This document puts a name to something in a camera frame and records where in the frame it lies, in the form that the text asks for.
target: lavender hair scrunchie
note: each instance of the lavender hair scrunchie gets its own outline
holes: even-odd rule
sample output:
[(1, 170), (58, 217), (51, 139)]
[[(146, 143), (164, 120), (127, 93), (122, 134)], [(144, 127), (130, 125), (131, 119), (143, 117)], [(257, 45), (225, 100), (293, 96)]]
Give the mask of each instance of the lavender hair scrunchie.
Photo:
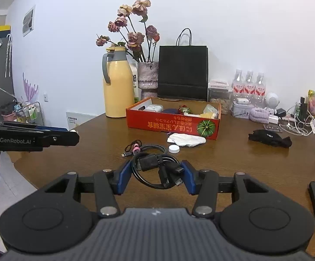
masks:
[(249, 119), (253, 122), (268, 124), (270, 113), (263, 108), (252, 108), (249, 112)]

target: wall picture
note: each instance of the wall picture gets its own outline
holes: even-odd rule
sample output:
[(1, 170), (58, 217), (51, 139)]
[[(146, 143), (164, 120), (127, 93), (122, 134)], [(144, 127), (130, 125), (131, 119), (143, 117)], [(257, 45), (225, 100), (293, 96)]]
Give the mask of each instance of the wall picture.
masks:
[(22, 34), (23, 36), (29, 34), (33, 30), (33, 21), (35, 15), (35, 6), (30, 9), (22, 21)]

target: red cardboard box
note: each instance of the red cardboard box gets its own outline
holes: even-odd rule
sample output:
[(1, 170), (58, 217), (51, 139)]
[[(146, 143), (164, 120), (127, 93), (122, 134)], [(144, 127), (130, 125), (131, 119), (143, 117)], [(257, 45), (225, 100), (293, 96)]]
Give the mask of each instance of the red cardboard box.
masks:
[[(194, 114), (202, 114), (207, 104), (218, 110), (217, 119), (206, 119), (202, 117), (188, 117), (138, 110), (151, 104), (162, 105), (164, 109), (179, 109), (180, 106), (188, 106)], [(219, 103), (208, 103), (193, 100), (162, 100), (150, 97), (142, 100), (126, 109), (127, 126), (129, 128), (146, 129), (148, 131), (171, 131), (190, 135), (203, 136), (215, 140), (218, 135), (221, 118), (221, 106)]]

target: pink rose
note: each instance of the pink rose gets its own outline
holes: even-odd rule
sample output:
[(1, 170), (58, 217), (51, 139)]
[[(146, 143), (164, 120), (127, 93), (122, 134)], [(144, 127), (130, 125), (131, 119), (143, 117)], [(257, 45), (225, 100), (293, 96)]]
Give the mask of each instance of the pink rose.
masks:
[(118, 26), (116, 26), (115, 25), (115, 23), (113, 23), (113, 22), (109, 22), (109, 24), (108, 24), (108, 30), (110, 31), (110, 32), (119, 32), (119, 27)]
[(127, 26), (127, 19), (124, 15), (122, 15), (121, 17), (118, 17), (114, 23), (118, 27), (124, 27)]
[(145, 17), (148, 13), (147, 7), (150, 7), (151, 3), (149, 0), (141, 1), (137, 0), (132, 5), (132, 13), (135, 15), (141, 15)]
[(144, 41), (144, 35), (141, 34), (141, 32), (133, 33), (129, 32), (127, 34), (127, 37), (129, 39), (129, 43), (137, 43), (139, 46), (143, 43)]
[(103, 45), (106, 44), (106, 43), (107, 43), (107, 40), (104, 39), (104, 38), (98, 38), (98, 39), (96, 40), (96, 45), (97, 45), (97, 46), (103, 46)]
[(152, 25), (149, 25), (145, 32), (147, 34), (148, 40), (152, 40), (154, 38), (154, 36), (158, 34), (156, 28)]
[(132, 12), (132, 8), (128, 5), (121, 5), (118, 9), (118, 16), (125, 16), (128, 17)]

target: white bottle cap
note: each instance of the white bottle cap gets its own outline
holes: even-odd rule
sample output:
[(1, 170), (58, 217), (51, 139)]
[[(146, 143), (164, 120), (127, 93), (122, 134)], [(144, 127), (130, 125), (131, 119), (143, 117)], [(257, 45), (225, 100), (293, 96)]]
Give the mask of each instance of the white bottle cap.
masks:
[(171, 153), (178, 153), (179, 152), (179, 146), (178, 145), (170, 145), (168, 147), (168, 151)]

